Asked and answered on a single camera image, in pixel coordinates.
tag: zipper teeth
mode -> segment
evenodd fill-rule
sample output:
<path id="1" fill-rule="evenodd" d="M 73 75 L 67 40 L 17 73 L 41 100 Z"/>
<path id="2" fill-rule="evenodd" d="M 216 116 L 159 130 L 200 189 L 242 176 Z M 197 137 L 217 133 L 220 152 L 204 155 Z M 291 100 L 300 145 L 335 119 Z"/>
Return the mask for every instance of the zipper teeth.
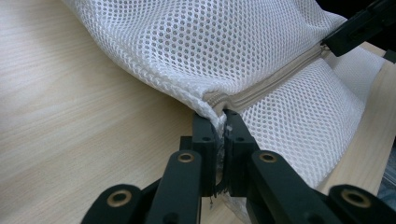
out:
<path id="1" fill-rule="evenodd" d="M 261 87 L 257 91 L 254 91 L 253 93 L 251 93 L 251 94 L 249 94 L 247 96 L 236 98 L 234 100 L 232 98 L 236 97 L 236 95 L 228 95 L 228 94 L 223 93 L 223 92 L 217 92 L 217 93 L 214 93 L 209 99 L 207 99 L 207 102 L 209 103 L 210 106 L 215 108 L 215 110 L 216 110 L 216 107 L 220 103 L 227 103 L 228 106 L 231 107 L 230 109 L 234 109 L 236 111 L 238 111 L 239 108 L 241 106 L 243 106 L 243 105 L 246 105 L 246 104 L 251 105 L 251 104 L 255 103 L 255 102 L 251 102 L 251 101 L 253 101 L 254 99 L 256 99 L 259 96 L 263 95 L 264 93 L 266 93 L 267 91 L 271 90 L 275 86 L 279 85 L 280 83 L 285 81 L 285 79 L 287 79 L 287 77 L 291 77 L 291 75 L 296 74 L 301 69 L 306 67 L 309 63 L 311 63 L 312 61 L 317 59 L 320 56 L 320 53 L 323 51 L 323 49 L 319 48 L 318 46 L 314 46 L 314 48 L 317 48 L 317 49 L 313 50 L 308 55 L 306 55 L 306 57 L 307 57 L 306 59 L 303 59 L 300 63 L 297 63 L 287 73 L 282 74 L 277 79 L 275 79 L 273 82 L 271 82 L 269 85 Z M 252 88 L 260 87 L 260 85 L 263 82 L 265 82 L 266 80 L 267 80 L 267 78 L 262 80 L 262 81 L 260 81 L 259 83 L 254 84 L 254 86 Z"/>

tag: wood grain surface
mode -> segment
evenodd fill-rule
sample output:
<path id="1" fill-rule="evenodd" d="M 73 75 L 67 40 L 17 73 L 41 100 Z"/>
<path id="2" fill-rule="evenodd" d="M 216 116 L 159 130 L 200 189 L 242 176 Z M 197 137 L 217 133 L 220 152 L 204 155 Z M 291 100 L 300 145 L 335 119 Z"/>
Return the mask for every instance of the wood grain surface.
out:
<path id="1" fill-rule="evenodd" d="M 394 82 L 377 79 L 360 131 L 373 138 L 355 138 L 352 161 L 322 190 L 354 176 L 376 191 L 395 134 Z M 0 223 L 79 223 L 105 189 L 147 186 L 191 134 L 192 114 L 109 60 L 62 2 L 0 2 Z M 368 142 L 376 150 L 358 151 Z M 204 199 L 202 223 L 240 221 Z"/>

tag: zipper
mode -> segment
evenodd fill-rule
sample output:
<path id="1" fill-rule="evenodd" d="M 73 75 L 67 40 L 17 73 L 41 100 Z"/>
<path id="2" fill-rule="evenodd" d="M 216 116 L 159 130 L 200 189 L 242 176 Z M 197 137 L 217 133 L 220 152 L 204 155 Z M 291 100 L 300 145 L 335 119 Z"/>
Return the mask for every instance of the zipper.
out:
<path id="1" fill-rule="evenodd" d="M 222 114 L 223 109 L 231 109 L 236 112 L 241 112 L 243 109 L 260 101 L 260 99 L 273 91 L 280 84 L 297 74 L 314 60 L 318 59 L 323 50 L 325 50 L 325 48 L 320 44 L 317 44 L 292 60 L 290 63 L 278 69 L 269 77 L 252 85 L 246 90 L 240 91 L 234 95 L 228 95 L 219 91 L 207 92 L 205 93 L 203 100 L 215 110 L 218 116 Z"/>

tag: white mesh bag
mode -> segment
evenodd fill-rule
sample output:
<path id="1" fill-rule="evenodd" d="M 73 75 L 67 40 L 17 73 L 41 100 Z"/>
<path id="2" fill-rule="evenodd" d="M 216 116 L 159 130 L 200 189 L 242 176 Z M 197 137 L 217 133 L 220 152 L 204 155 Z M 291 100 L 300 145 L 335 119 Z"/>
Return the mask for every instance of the white mesh bag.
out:
<path id="1" fill-rule="evenodd" d="M 236 110 L 312 188 L 349 145 L 383 63 L 361 48 L 323 52 L 345 19 L 314 0 L 64 1 L 115 63 L 219 132 L 222 109 Z"/>

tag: wooden table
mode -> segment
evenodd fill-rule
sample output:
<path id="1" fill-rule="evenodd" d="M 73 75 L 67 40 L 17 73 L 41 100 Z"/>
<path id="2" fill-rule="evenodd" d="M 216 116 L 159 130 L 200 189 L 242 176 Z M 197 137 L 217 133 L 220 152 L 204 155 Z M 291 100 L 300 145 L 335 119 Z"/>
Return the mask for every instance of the wooden table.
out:
<path id="1" fill-rule="evenodd" d="M 323 192 L 378 190 L 396 134 L 387 69 Z M 191 134 L 192 113 L 111 62 L 62 2 L 0 2 L 0 223 L 78 223 L 103 190 L 147 186 Z M 202 222 L 240 223 L 208 199 Z"/>

